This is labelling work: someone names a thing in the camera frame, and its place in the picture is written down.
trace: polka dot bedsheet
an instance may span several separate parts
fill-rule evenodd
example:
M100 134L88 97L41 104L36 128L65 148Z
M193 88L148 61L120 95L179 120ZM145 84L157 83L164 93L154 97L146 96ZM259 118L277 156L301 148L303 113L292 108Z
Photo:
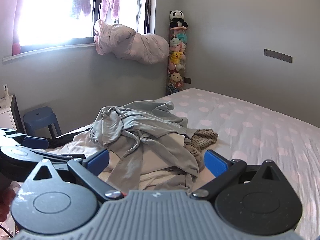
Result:
M184 90L158 101L172 101L171 111L188 118L189 128L219 134L210 148L227 159L248 164L272 159L298 194L303 215L296 232L306 240L320 235L320 129L246 101L199 89Z

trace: white cabinet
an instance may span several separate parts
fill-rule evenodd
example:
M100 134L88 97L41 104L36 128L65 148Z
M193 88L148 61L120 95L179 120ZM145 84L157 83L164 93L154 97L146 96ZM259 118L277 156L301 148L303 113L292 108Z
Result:
M10 118L9 111L0 114L0 127L1 128L16 129L14 122L12 122L12 120Z
M15 95L9 96L8 102L4 98L0 99L0 128L24 133Z

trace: small bottle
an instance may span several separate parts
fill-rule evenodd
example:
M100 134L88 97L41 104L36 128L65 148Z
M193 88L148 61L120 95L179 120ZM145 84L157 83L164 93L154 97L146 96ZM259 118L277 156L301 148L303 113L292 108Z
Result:
M3 85L3 91L4 91L4 99L7 104L7 106L10 105L10 99L9 99L9 92L8 92L8 85Z

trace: panda plush toy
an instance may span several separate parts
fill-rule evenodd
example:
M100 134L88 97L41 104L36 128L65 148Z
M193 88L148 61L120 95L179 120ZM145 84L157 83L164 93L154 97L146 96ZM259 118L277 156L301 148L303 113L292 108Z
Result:
M170 12L170 28L174 27L186 27L188 24L184 21L184 14L182 11L175 10Z

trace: gray cloth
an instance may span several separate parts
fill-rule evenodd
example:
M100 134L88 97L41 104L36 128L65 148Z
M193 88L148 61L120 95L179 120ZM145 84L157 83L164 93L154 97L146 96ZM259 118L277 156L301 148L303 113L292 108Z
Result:
M180 174L159 184L157 189L192 189L192 180L198 176L195 157L173 140L169 133L185 136L185 143L197 131L188 129L186 118L169 111L172 102L137 101L123 107L104 107L90 128L90 140L114 152L119 163L111 172L108 183L127 193L138 189L143 147L146 144L166 162L180 170Z

